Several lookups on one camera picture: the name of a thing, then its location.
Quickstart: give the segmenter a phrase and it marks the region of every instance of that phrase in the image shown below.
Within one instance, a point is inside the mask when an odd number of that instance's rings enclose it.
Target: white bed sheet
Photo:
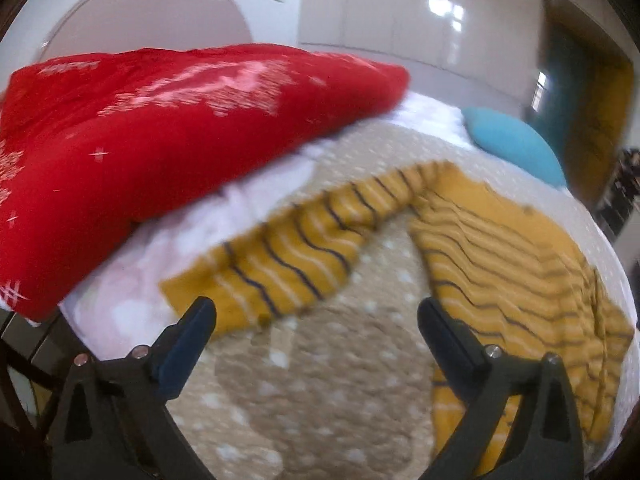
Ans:
[[[471,142],[460,110],[426,96],[409,92],[399,107],[382,119],[439,137],[457,149],[479,152],[479,160],[486,156]],[[119,358],[135,345],[151,344],[166,326],[176,321],[158,289],[158,282],[187,269],[203,249],[267,218],[281,199],[309,180],[315,161],[331,143],[327,139],[309,143],[295,154],[228,184],[220,192],[140,226],[122,248],[60,303],[69,325],[99,359]],[[502,188],[509,181],[505,175],[522,172],[506,162],[504,168],[500,179]],[[539,181],[535,184],[534,179],[530,181],[538,194],[558,193],[540,186]],[[518,201],[518,189],[506,191],[510,198]],[[566,218],[571,214],[584,218],[580,221],[591,221],[588,214],[580,211],[581,207],[576,202],[573,212],[543,210],[566,227],[575,222]],[[598,267],[610,296],[635,326],[638,316],[631,289],[613,248],[594,223],[584,230],[588,232],[588,239],[576,242],[588,260]],[[610,456],[619,444],[621,431],[639,396],[640,334],[636,330],[623,364],[611,438],[598,463]]]

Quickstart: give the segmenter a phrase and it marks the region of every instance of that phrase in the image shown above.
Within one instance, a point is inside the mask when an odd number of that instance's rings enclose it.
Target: teal pillow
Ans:
[[[540,134],[522,121],[488,108],[464,108],[466,129],[486,152],[554,187],[566,187],[562,167]]]

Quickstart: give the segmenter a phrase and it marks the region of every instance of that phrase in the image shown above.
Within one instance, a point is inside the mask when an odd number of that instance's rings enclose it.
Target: yellow fabric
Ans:
[[[216,303],[216,334],[268,323],[338,290],[381,222],[410,207],[409,231],[431,290],[483,344],[508,353],[564,359],[586,439],[606,436],[633,329],[609,301],[597,271],[571,238],[455,165],[418,164],[291,206],[204,254],[161,283],[182,314],[197,296]],[[434,376],[440,450],[464,413],[442,373]],[[510,399],[479,472],[500,455],[519,399]]]

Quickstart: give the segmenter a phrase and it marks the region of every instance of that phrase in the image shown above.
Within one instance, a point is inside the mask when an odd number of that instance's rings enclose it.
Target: white cross pattern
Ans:
[[[9,216],[9,218],[6,219],[6,221],[9,222],[9,229],[11,229],[14,226],[16,218],[18,218],[18,215],[15,213],[15,211],[11,211],[11,216]]]
[[[96,162],[102,162],[105,155],[109,155],[111,152],[105,152],[103,147],[96,148],[95,152],[89,153],[89,155],[95,157]]]
[[[15,308],[15,306],[18,304],[18,300],[29,299],[23,296],[22,294],[20,294],[19,291],[20,291],[20,281],[17,280],[15,282],[15,285],[12,286],[11,280],[9,280],[8,282],[6,282],[6,285],[0,286],[0,294],[2,294],[2,298],[0,301],[2,301],[2,303],[5,304],[6,306],[9,306],[9,301],[11,301],[12,306]]]

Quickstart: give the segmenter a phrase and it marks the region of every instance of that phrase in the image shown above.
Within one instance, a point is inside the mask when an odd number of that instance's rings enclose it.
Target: mattress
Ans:
[[[598,268],[610,297],[636,325],[634,302],[620,262],[586,209],[567,190],[550,188],[519,168],[478,150],[463,126],[460,110],[434,99],[410,92],[396,110],[376,121],[439,139],[434,141],[437,149],[430,158],[448,158],[472,178],[487,181],[504,196],[530,203],[558,222]],[[392,133],[403,134],[401,128]],[[164,327],[176,321],[158,290],[158,282],[188,268],[203,248],[219,244],[267,218],[282,200],[311,179],[317,161],[330,152],[334,142],[323,139],[309,143],[217,193],[140,226],[117,253],[61,302],[60,309],[69,325],[100,359],[119,358],[135,345],[151,344]],[[615,450],[640,396],[639,337],[636,331],[623,364],[611,438],[606,448],[594,451],[590,466]]]

